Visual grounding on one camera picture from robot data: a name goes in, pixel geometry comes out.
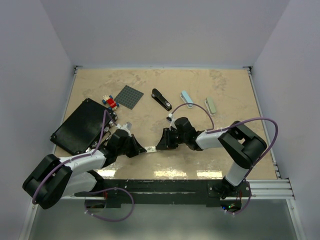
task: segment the wall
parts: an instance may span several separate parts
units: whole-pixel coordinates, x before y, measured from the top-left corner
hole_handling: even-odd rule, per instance
[[[39,0],[0,7],[0,239],[19,237],[30,197],[22,184],[53,150],[72,65]]]
[[[243,67],[289,0],[41,0],[71,61],[107,67]]]
[[[274,154],[309,240],[319,239],[319,23],[320,1],[291,0],[253,66],[263,114],[279,123]]]

